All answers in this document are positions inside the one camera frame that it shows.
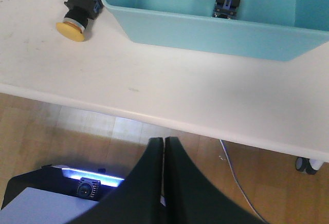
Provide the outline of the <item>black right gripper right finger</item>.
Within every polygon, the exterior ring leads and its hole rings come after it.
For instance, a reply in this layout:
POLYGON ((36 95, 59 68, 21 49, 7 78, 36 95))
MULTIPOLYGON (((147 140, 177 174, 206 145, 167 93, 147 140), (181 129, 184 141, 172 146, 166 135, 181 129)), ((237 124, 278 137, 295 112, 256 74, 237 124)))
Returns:
POLYGON ((167 137, 164 148, 168 223, 262 223, 203 175, 177 137, 167 137))

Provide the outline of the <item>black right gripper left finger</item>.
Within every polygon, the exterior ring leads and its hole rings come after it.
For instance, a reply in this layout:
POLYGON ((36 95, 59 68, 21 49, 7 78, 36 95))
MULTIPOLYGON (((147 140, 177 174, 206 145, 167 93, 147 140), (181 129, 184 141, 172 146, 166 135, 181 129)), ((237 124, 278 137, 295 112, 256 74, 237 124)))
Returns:
POLYGON ((160 223, 163 138, 151 138, 124 181, 69 223, 160 223))

